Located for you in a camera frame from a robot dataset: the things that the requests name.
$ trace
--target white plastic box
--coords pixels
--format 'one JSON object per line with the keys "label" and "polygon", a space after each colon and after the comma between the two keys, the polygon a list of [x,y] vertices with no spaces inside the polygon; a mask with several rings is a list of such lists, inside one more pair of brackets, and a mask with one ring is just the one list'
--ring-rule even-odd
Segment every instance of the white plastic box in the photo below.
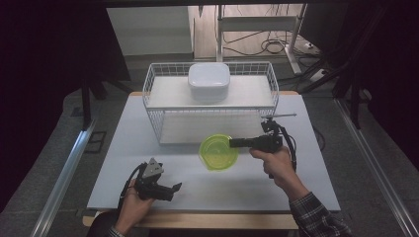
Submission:
{"label": "white plastic box", "polygon": [[189,69],[188,82],[194,100],[220,102],[228,95],[230,70],[222,62],[197,63]]}

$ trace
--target lime green bowl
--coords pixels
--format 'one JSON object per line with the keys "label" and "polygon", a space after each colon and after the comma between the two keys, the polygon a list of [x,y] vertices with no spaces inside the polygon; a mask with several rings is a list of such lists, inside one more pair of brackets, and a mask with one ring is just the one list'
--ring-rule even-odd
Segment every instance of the lime green bowl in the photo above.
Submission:
{"label": "lime green bowl", "polygon": [[238,148],[230,148],[230,136],[214,134],[207,137],[200,146],[200,158],[210,171],[222,171],[237,161]]}

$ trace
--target hand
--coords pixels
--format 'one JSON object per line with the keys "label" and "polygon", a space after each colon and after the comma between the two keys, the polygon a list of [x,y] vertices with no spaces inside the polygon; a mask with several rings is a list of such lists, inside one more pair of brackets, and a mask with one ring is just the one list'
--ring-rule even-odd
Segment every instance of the hand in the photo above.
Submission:
{"label": "hand", "polygon": [[282,146],[274,154],[251,148],[249,153],[257,159],[263,160],[265,173],[274,176],[275,184],[286,192],[291,201],[308,195],[308,189],[302,184],[293,170],[290,151]]}
{"label": "hand", "polygon": [[127,235],[130,229],[147,214],[155,199],[143,200],[139,198],[137,191],[133,187],[135,180],[131,180],[126,191],[123,207],[118,218],[115,229],[123,235]]}

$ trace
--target wire basket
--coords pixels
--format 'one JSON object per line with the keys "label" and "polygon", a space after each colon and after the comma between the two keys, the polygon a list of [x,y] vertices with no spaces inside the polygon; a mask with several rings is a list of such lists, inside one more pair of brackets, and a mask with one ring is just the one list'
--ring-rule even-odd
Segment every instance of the wire basket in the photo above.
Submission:
{"label": "wire basket", "polygon": [[278,104],[277,79],[270,62],[225,62],[230,70],[227,98],[205,104],[193,100],[188,85],[195,63],[152,63],[143,87],[143,102],[160,144],[201,143],[223,133],[254,137],[263,133],[261,116]]}

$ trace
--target sleeve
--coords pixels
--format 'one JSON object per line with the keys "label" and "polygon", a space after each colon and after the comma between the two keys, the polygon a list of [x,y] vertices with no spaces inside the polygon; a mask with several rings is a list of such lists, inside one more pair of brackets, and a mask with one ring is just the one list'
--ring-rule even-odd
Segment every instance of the sleeve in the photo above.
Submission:
{"label": "sleeve", "polygon": [[296,224],[307,236],[352,236],[345,222],[333,217],[313,193],[291,201],[290,208]]}

